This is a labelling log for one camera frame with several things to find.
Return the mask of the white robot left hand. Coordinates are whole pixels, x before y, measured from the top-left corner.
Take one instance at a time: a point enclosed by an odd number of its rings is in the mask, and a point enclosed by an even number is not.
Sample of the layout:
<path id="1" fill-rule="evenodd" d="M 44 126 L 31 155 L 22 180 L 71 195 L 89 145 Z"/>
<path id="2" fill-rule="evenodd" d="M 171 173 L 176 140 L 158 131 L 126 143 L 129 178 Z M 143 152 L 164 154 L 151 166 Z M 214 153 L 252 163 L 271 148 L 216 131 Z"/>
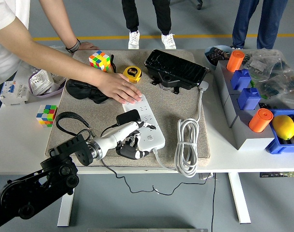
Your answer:
<path id="1" fill-rule="evenodd" d="M 98 151 L 97 160 L 103 159 L 106 156 L 108 150 L 117 148 L 119 143 L 121 143 L 131 133 L 142 127 L 148 127 L 152 130 L 156 129 L 156 126 L 147 122 L 131 121 L 115 128 L 103 137 L 96 138 L 95 142 L 97 144 L 96 148 Z M 121 145 L 120 152 L 121 156 L 132 160 L 138 160 L 149 154 L 147 151 L 139 151 L 136 150 L 136 148 L 131 148 L 130 145 Z"/>

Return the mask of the person's right hand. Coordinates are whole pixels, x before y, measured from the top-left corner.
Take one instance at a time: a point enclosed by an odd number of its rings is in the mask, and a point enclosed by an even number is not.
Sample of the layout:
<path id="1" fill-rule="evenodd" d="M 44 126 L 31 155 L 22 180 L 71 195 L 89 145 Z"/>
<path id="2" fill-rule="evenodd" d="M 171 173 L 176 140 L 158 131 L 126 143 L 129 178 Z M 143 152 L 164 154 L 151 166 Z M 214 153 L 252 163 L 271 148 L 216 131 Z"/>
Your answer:
<path id="1" fill-rule="evenodd" d="M 95 86 L 107 97 L 121 104 L 141 101 L 142 93 L 119 73 L 102 73 L 96 77 Z"/>

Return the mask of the person's left hand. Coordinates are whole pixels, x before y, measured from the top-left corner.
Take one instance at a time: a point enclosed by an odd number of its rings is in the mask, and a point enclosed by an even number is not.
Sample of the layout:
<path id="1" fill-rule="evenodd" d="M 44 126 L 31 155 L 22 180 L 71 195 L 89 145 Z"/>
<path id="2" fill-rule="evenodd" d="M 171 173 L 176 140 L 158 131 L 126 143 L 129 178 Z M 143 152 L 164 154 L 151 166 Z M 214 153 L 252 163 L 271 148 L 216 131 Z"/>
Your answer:
<path id="1" fill-rule="evenodd" d="M 81 42 L 78 50 L 99 50 L 97 46 L 90 42 Z"/>

